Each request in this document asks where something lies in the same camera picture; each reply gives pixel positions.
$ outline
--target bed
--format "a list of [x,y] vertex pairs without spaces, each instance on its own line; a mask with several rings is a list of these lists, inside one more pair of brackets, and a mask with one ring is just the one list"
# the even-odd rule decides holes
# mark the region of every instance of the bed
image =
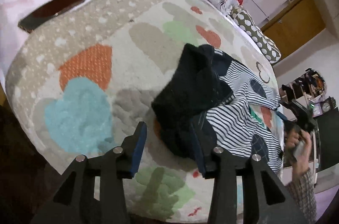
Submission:
[[[86,0],[30,35],[17,27],[48,1],[0,0],[0,82],[36,149],[63,173],[78,154],[101,155],[145,121],[139,172],[124,181],[129,212],[206,222],[213,180],[204,180],[192,160],[165,147],[150,103],[171,79],[186,42],[217,46],[277,89],[268,60],[207,0]],[[283,147],[281,120],[268,109],[251,108]],[[72,135],[68,116],[79,120]],[[241,215],[241,179],[237,182]]]

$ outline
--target striped fabric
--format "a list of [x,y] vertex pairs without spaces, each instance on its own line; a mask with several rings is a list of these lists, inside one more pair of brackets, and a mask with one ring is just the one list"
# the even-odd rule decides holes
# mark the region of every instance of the striped fabric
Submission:
[[[227,60],[230,58],[219,49],[214,53]],[[251,70],[233,59],[226,75],[219,78],[231,87],[233,99],[207,111],[206,119],[217,134],[218,145],[243,157],[261,152],[262,157],[268,158],[267,164],[273,171],[280,170],[279,140],[264,129],[249,110],[249,104],[277,109],[280,100],[277,90],[267,87]]]

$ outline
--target person's hand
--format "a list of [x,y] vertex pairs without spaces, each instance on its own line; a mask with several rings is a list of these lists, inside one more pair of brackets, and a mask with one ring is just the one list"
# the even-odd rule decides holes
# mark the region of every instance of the person's hand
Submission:
[[[309,133],[305,132],[304,130],[301,130],[302,139],[305,142],[304,150],[301,153],[301,155],[298,156],[297,162],[292,164],[292,180],[298,180],[302,175],[304,175],[308,169],[308,160],[310,158],[311,150],[312,150],[312,141],[311,136]],[[286,148],[294,148],[300,140],[300,135],[296,133],[296,131],[293,129],[286,141]]]

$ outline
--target wooden door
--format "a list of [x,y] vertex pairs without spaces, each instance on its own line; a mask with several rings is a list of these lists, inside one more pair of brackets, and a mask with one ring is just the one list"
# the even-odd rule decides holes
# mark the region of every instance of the wooden door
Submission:
[[284,16],[263,33],[281,52],[281,60],[303,46],[325,29],[313,0],[300,0]]

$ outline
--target screw head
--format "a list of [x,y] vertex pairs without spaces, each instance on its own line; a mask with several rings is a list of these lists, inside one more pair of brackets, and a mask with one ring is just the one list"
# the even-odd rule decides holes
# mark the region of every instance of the screw head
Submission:
[[85,156],[84,155],[82,155],[82,154],[80,154],[80,155],[78,155],[76,158],[75,158],[75,160],[77,160],[78,162],[82,162],[82,161],[84,161],[85,160]]
[[253,154],[253,155],[252,155],[252,159],[253,159],[254,161],[259,162],[259,161],[261,160],[261,156],[260,156],[259,154]]
[[213,149],[213,151],[215,153],[223,153],[224,149],[222,147],[217,146]]
[[114,152],[115,154],[122,153],[122,151],[123,151],[123,148],[122,148],[122,147],[115,147],[115,148],[113,149],[113,152]]

